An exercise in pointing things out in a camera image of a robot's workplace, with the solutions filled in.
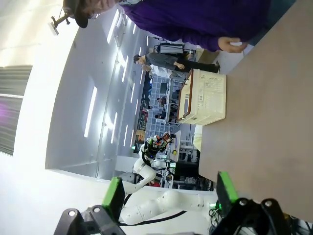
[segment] plastic crate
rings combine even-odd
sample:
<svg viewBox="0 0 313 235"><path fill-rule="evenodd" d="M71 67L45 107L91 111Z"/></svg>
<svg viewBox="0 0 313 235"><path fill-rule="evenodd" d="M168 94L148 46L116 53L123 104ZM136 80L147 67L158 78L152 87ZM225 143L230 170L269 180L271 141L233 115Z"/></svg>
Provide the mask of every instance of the plastic crate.
<svg viewBox="0 0 313 235"><path fill-rule="evenodd" d="M226 115L226 75L193 70L180 92L178 121L208 125Z"/></svg>

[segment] hand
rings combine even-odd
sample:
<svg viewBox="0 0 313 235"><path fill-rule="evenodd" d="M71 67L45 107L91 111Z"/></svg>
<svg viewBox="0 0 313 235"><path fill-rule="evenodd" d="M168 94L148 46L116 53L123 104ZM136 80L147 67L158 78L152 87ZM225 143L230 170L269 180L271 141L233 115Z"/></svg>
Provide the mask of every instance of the hand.
<svg viewBox="0 0 313 235"><path fill-rule="evenodd" d="M185 65L177 63L176 66L180 69L183 70L185 68Z"/></svg>
<svg viewBox="0 0 313 235"><path fill-rule="evenodd" d="M218 39L220 49L229 53L241 53L246 48L246 46L248 46L248 43L242 43L242 45L239 46L230 44L238 42L240 42L240 38L220 37Z"/></svg>

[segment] window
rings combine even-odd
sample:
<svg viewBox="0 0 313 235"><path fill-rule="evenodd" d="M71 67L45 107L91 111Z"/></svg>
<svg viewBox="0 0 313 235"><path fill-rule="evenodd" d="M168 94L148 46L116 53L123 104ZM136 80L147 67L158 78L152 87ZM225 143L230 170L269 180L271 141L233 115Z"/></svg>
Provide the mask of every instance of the window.
<svg viewBox="0 0 313 235"><path fill-rule="evenodd" d="M0 152L11 156L31 70L29 65L0 67Z"/></svg>

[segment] black pants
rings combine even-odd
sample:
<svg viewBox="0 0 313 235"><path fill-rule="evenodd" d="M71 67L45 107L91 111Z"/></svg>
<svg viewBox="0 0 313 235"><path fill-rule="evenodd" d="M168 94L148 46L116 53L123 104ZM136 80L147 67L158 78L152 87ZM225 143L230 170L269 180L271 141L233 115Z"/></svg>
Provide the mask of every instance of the black pants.
<svg viewBox="0 0 313 235"><path fill-rule="evenodd" d="M182 60L180 58L178 58L177 63L185 65L185 68L183 70L179 69L177 66L175 67L175 70L180 71L180 72L190 72L191 69L214 72L214 73L217 73L219 71L219 68L216 65L212 65L212 64L208 65L208 64L198 63L198 62L189 61L189 60Z"/></svg>

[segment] ceiling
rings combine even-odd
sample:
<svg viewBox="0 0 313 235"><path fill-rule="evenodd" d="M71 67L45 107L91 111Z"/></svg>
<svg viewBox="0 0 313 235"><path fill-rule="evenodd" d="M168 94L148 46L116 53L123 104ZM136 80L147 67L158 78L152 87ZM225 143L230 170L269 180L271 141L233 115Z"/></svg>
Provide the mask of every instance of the ceiling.
<svg viewBox="0 0 313 235"><path fill-rule="evenodd" d="M114 38L107 42L115 13L116 8L91 20L86 29L78 30L55 99L46 168L110 179L116 156L131 155L136 103L137 99L141 100L143 87L141 67L133 63L133 55L139 53L140 47L142 53L147 51L146 32L136 28L133 33L134 23L130 20L127 26L121 24L115 31L120 35L125 32L120 51L124 60L129 57L122 82L124 67L116 62L118 47ZM85 126L94 87L97 93L86 138ZM115 113L117 119L111 143Z"/></svg>

